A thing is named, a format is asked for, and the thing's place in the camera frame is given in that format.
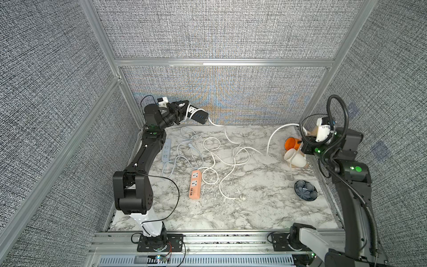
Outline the light blue power strip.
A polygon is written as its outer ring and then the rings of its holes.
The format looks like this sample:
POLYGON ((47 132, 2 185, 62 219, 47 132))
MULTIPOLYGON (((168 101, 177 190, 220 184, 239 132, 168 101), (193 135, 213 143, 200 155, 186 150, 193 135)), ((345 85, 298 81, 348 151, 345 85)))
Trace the light blue power strip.
POLYGON ((190 127, 181 127, 180 136, 172 135, 172 137, 178 139, 180 142, 176 145, 176 155, 171 158, 172 140, 168 138, 166 139, 166 143, 161 150, 161 161, 163 163, 161 171, 162 176, 166 176, 166 170, 171 165, 167 178, 172 178, 176 168, 179 166, 180 160, 186 162, 192 170, 199 170, 199 168, 204 166, 204 157, 201 151, 194 144, 195 140, 198 139, 200 135, 194 129, 190 127), (185 145, 190 151, 189 155, 191 158, 188 158, 186 154, 181 152, 181 148, 185 145))

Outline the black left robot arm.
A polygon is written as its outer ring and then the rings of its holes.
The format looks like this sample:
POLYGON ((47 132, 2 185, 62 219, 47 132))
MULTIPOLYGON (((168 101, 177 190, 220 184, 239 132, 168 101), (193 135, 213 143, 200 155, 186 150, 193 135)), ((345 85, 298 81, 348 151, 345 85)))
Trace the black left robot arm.
POLYGON ((166 128, 179 124, 186 117, 188 100, 155 103, 145 106, 145 124, 142 130, 141 147, 131 163, 112 178, 115 207, 132 217, 141 225, 142 235, 147 238, 166 239, 163 220, 153 211, 153 190, 149 172, 166 141, 166 128))

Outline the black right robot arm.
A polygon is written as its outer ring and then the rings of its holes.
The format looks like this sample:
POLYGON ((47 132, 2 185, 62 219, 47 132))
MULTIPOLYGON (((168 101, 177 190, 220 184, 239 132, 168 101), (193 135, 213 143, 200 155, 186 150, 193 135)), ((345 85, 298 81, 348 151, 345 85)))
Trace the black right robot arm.
POLYGON ((378 228, 371 209, 369 168, 355 160, 361 132, 336 129, 339 144, 304 145, 303 152, 316 155, 332 170, 331 179, 338 193, 344 219, 345 245, 334 245, 311 225, 294 223, 288 246, 294 250, 310 249, 325 267, 388 267, 389 259, 380 247, 378 228))

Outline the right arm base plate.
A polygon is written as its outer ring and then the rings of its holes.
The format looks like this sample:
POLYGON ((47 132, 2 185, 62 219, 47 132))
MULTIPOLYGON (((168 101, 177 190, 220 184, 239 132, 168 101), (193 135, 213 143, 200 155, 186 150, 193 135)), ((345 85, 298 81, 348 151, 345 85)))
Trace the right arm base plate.
POLYGON ((273 246, 275 252, 299 252, 304 251, 308 253, 311 251, 307 246, 302 243, 291 241, 290 235, 287 232, 274 231, 268 233, 267 241, 273 246))

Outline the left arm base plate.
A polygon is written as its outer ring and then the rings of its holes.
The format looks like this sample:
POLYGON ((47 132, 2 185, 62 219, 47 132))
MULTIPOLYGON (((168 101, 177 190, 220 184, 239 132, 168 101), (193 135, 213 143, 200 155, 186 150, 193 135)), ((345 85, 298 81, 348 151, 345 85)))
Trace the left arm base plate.
POLYGON ((141 235, 136 250, 139 253, 182 252, 183 237, 183 234, 166 234, 154 238, 141 235))

